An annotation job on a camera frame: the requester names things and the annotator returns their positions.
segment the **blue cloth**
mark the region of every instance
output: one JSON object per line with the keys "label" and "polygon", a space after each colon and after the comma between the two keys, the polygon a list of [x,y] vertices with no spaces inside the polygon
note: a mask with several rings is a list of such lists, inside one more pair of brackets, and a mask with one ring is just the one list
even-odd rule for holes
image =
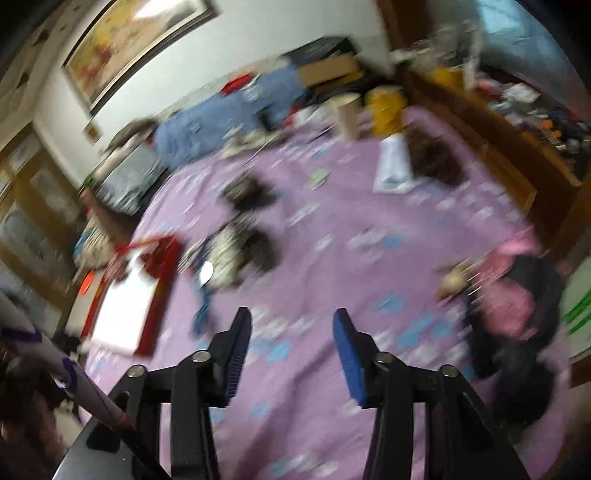
{"label": "blue cloth", "polygon": [[220,150],[226,142],[224,135],[234,127],[242,125],[245,132],[263,129],[258,118],[262,109],[274,125],[280,124],[305,91],[293,66],[265,73],[251,92],[216,94],[164,121],[154,134],[156,149],[170,170],[184,167]]}

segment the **beige cup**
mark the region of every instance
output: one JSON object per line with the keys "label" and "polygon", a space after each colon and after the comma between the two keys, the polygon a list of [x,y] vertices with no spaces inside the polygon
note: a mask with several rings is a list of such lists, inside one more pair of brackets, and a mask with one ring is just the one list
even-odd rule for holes
{"label": "beige cup", "polygon": [[328,100],[330,111],[342,140],[353,141],[359,138],[358,115],[361,111],[361,95],[344,93]]}

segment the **black box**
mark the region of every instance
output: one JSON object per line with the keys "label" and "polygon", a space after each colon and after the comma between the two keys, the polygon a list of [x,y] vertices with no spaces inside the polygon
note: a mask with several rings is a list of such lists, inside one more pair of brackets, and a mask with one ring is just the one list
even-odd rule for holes
{"label": "black box", "polygon": [[295,66],[301,67],[343,53],[357,55],[359,52],[347,37],[321,37],[303,47],[284,53],[284,56],[288,57]]}

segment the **brown furry object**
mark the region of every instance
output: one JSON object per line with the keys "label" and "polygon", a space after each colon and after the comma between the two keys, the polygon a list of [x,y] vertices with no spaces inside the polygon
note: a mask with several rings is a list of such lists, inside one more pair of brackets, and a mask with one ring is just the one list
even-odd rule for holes
{"label": "brown furry object", "polygon": [[429,177],[451,186],[458,186],[464,180],[462,165],[443,140],[417,127],[410,127],[404,135],[416,177]]}

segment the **painting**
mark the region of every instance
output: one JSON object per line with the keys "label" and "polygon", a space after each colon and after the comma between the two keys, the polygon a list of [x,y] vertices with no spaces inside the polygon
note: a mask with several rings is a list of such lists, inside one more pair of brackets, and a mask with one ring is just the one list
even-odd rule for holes
{"label": "painting", "polygon": [[64,68],[94,115],[148,60],[214,16],[209,0],[112,0]]}

